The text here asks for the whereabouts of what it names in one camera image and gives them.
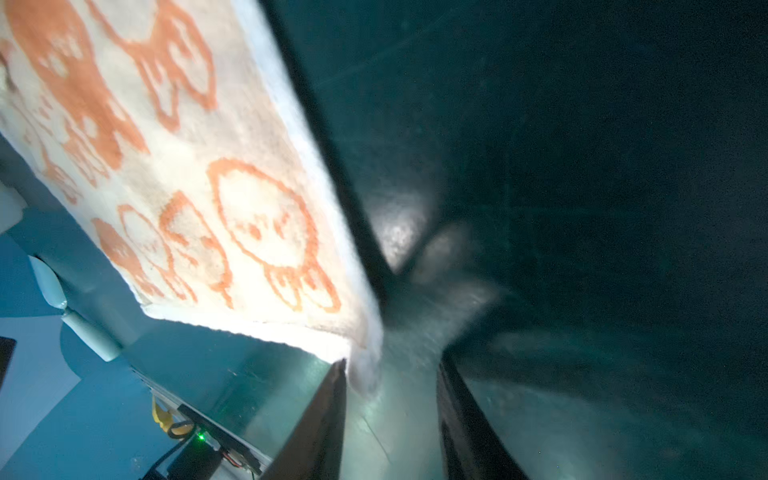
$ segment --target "solid orange figure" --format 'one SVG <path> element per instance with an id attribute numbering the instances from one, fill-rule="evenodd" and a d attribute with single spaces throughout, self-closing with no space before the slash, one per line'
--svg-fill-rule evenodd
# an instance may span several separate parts
<path id="1" fill-rule="evenodd" d="M 146 41 L 128 41 L 114 30 L 91 0 L 86 0 L 91 14 L 101 24 L 110 40 L 134 59 L 141 80 L 149 90 L 157 119 L 169 131 L 179 128 L 179 87 L 206 110 L 216 108 L 214 56 L 192 17 L 171 0 L 157 0 L 157 16 Z M 180 60 L 202 61 L 206 71 L 205 87 L 195 88 Z M 170 111 L 163 109 L 164 94 L 170 95 Z"/>
<path id="2" fill-rule="evenodd" d="M 240 160 L 213 162 L 208 177 L 221 223 L 261 264 L 277 297 L 295 312 L 303 310 L 301 293 L 326 312 L 338 312 L 341 301 L 317 262 L 317 228 L 302 197 Z"/>
<path id="3" fill-rule="evenodd" d="M 123 237 L 107 222 L 99 218 L 91 220 L 96 227 L 96 234 L 98 235 L 99 244 L 101 249 L 107 255 L 109 260 L 126 270 L 134 282 L 145 293 L 155 296 L 165 296 L 147 277 L 144 269 L 141 267 L 141 261 L 139 257 L 131 247 L 128 246 Z"/>
<path id="4" fill-rule="evenodd" d="M 24 141 L 32 149 L 32 155 L 37 157 L 38 155 L 35 153 L 35 149 L 40 151 L 39 158 L 41 159 L 42 169 L 38 169 L 37 166 L 34 166 L 33 168 L 56 184 L 70 204 L 76 205 L 78 203 L 78 198 L 83 197 L 78 185 L 72 180 L 72 177 L 67 175 L 67 172 L 51 161 L 51 158 L 48 156 L 48 151 L 45 149 L 45 145 L 43 145 L 42 139 L 40 138 L 40 134 L 29 120 L 28 115 L 16 104 L 13 104 L 12 107 L 18 112 L 19 116 L 26 124 Z"/>
<path id="5" fill-rule="evenodd" d="M 227 288 L 232 284 L 232 270 L 224 248 L 201 214 L 183 192 L 178 191 L 170 199 L 160 215 L 160 232 L 173 242 L 198 278 L 210 279 L 208 286 L 220 293 L 233 309 L 232 297 Z"/>
<path id="6" fill-rule="evenodd" d="M 154 225 L 131 205 L 120 205 L 118 213 L 129 241 L 138 248 L 149 263 L 157 268 L 176 296 L 185 300 L 187 294 L 184 291 L 186 290 L 196 303 L 197 297 L 190 286 L 176 274 L 174 256 L 170 252 L 170 247 L 163 241 L 163 237 Z"/>
<path id="7" fill-rule="evenodd" d="M 122 165 L 118 134 L 148 152 L 104 82 L 85 24 L 68 0 L 7 0 L 5 14 L 35 72 L 67 111 L 65 150 L 92 185 L 95 174 L 109 176 L 101 162 L 114 170 Z"/>

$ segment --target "towel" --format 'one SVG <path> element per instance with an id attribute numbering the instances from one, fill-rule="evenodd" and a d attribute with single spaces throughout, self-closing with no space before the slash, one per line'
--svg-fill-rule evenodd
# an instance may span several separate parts
<path id="1" fill-rule="evenodd" d="M 0 131 L 148 316 L 375 388 L 376 298 L 256 2 L 5 0 L 0 55 Z"/>

